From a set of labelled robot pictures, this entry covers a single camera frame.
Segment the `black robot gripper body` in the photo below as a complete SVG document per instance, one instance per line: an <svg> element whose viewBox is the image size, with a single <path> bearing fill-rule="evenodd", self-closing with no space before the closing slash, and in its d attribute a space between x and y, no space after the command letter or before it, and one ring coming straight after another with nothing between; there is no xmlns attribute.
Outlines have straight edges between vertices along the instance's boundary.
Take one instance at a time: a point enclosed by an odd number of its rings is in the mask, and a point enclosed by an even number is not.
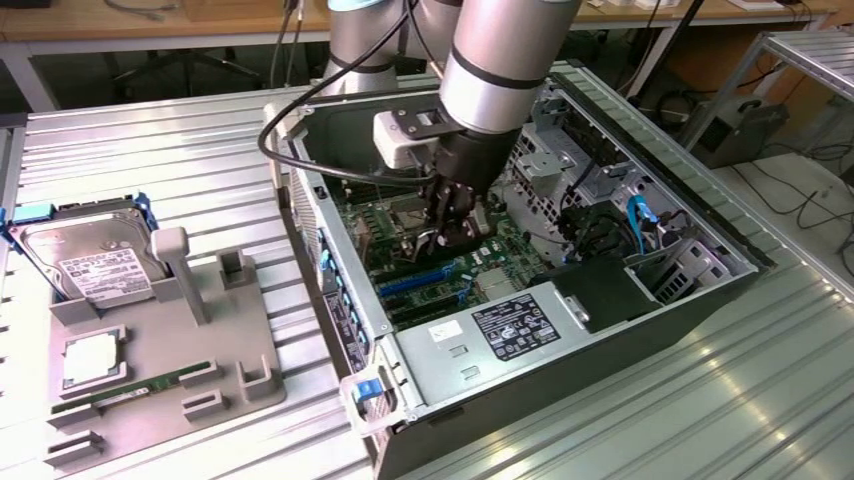
<svg viewBox="0 0 854 480"><path fill-rule="evenodd" d="M426 191L440 193L447 185L459 184L484 194L504 170L516 141L518 130L502 134L463 130L440 136L434 153L438 178Z"/></svg>

